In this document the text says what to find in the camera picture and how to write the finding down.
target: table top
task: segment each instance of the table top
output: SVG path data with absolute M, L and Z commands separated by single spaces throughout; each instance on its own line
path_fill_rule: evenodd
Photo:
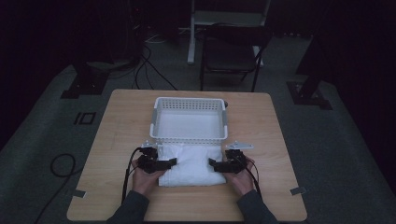
M 250 143 L 244 150 L 259 170 L 265 204 L 279 221 L 303 221 L 306 210 L 270 95 L 255 92 L 115 90 L 92 144 L 77 190 L 67 212 L 70 220 L 106 220 L 120 206 L 125 169 L 135 148 L 149 137 L 157 97 L 220 98 L 228 103 L 228 138 Z M 156 187 L 149 196 L 146 221 L 243 220 L 229 184 L 210 187 Z

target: dark background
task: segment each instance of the dark background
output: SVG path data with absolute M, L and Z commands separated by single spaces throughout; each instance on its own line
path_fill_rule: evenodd
M 214 8 L 210 2 L 202 0 L 197 7 Z M 225 10 L 257 10 L 238 7 L 237 1 L 216 3 Z M 111 63 L 135 57 L 139 42 L 127 36 L 136 35 L 139 24 L 177 43 L 177 27 L 189 25 L 191 8 L 183 0 L 133 1 L 129 6 L 123 0 L 0 4 L 1 148 L 53 77 L 73 60 Z M 276 35 L 313 36 L 296 72 L 320 76 L 337 88 L 394 191 L 395 12 L 390 0 L 273 0 L 268 18 Z

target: stand base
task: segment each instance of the stand base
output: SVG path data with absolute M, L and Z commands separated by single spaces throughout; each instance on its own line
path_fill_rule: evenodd
M 293 98 L 293 102 L 296 105 L 318 105 L 320 109 L 323 110 L 332 110 L 332 106 L 328 100 L 323 98 L 323 95 L 319 90 L 316 90 L 315 93 L 311 96 L 311 98 L 301 97 L 299 91 L 304 83 L 300 82 L 286 82 L 288 84 L 288 88 Z
M 77 99 L 80 95 L 100 95 L 106 85 L 109 73 L 92 71 L 92 80 L 82 85 L 79 75 L 73 80 L 69 90 L 62 93 L 61 99 Z

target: gray carpet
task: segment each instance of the gray carpet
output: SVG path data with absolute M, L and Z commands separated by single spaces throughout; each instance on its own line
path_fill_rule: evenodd
M 303 195 L 309 223 L 396 223 L 396 199 L 389 189 L 336 88 L 321 83 L 319 89 L 333 110 L 313 105 L 294 105 L 286 81 L 304 81 L 295 75 L 309 40 L 273 38 L 263 55 L 264 67 L 256 91 L 268 92 L 290 153 Z M 188 39 L 178 46 L 147 43 L 149 61 L 181 91 L 199 90 L 200 43 L 196 63 L 187 64 Z M 105 68 L 105 64 L 95 63 Z M 147 66 L 138 73 L 141 89 L 172 90 Z M 46 202 L 64 182 L 54 176 L 50 163 L 62 153 L 76 157 L 76 169 L 84 166 L 111 92 L 131 89 L 134 71 L 112 73 L 102 95 L 60 99 L 76 73 L 71 66 L 55 77 L 21 127 L 0 152 L 0 223 L 34 223 Z M 207 79 L 206 91 L 249 91 L 251 77 L 240 85 L 224 77 Z M 75 124 L 78 113 L 96 112 L 91 125 Z M 71 160 L 61 159 L 55 171 L 66 174 Z M 71 189 L 78 183 L 73 175 L 49 205 L 39 223 L 69 223 L 66 218 Z

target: hand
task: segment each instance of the hand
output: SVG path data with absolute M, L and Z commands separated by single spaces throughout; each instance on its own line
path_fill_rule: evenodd
M 254 160 L 247 157 L 247 168 L 251 170 Z M 247 170 L 243 170 L 238 174 L 223 173 L 228 183 L 233 185 L 233 189 L 239 196 L 244 196 L 246 193 L 254 189 L 253 179 Z
M 132 190 L 148 197 L 156 185 L 157 179 L 166 171 L 156 171 L 152 174 L 148 174 L 141 168 L 137 167 L 137 161 L 132 161 L 132 166 L 134 167 Z

